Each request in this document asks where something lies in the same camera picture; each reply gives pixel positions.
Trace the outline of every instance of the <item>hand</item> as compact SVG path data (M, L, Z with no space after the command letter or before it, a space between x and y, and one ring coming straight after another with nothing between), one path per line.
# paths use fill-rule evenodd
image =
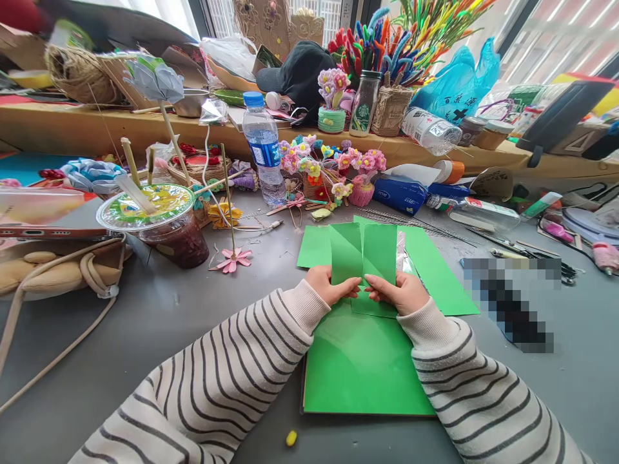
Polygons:
M312 267L305 280L329 306L341 298L357 298L357 293L361 291L361 277L351 277L339 285L331 285L331 266Z
M384 301L395 306L400 316L413 314L421 309L430 299L424 285L413 275L397 271L395 285L381 277L366 274L371 287L366 287L370 300Z

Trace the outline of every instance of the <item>person's right hand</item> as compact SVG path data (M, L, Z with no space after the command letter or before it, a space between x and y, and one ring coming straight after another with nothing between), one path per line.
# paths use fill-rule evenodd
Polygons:
M413 314L430 299L421 281L413 275L397 271L395 285L381 277L366 274L371 287L366 287L370 300L384 301L395 306L400 316Z

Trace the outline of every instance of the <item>gray table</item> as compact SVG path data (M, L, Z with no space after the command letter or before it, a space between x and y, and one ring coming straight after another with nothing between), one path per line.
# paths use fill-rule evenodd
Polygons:
M264 210L259 193L236 192L235 200L247 213ZM82 224L92 220L95 207L91 202L74 220ZM388 210L374 202L371 207ZM338 208L327 221L349 222L355 213L354 207ZM302 233L294 230L288 212L274 217L284 219L285 224L263 235L237 235L240 244L257 240L247 246L253 250L251 267L240 268L234 275L209 272L205 265L181 271L156 253L148 257L148 250L139 247L137 256L126 265L118 301L101 325L0 416L0 462L66 462L164 359L273 288L295 286L306 272L295 265ZM424 208L419 217L475 237L436 211ZM253 219L246 223L256 224ZM308 224L311 219L305 213L303 225ZM230 248L227 231L205 230L211 254L214 244L219 249ZM465 319L473 326L481 350L514 369L581 448L599 462L614 462L619 454L613 432L619 380L613 361L619 282L605 278L584 256L541 237L529 224L521 224L511 236L559 252L566 262L586 270L578 275L576 287L538 293L531 301L532 309L542 312L540 317L554 332L555 352L522 353L484 312ZM460 258L487 257L492 247L484 244L475 249L442 237L431 238L461 281ZM88 289L25 304L0 381L0 401L6 401L88 327L103 305ZM8 304L0 303L0 327L7 311ZM436 419L301 415L300 392L297 369L241 445L234 462L460 462ZM284 438L291 429L297 430L299 438L293 449L287 449Z

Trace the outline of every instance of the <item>person's left hand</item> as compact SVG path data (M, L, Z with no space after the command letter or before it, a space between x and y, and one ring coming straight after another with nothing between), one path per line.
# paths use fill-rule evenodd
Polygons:
M331 266L312 267L305 280L329 306L341 298L357 298L357 293L361 291L361 277L351 277L339 285L331 285Z

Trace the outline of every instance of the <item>tape roll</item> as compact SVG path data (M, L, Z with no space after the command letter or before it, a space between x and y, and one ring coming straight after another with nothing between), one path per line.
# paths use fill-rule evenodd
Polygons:
M435 180L437 184L455 184L464 176L464 163L460 161L441 160L433 167L440 169L440 174Z

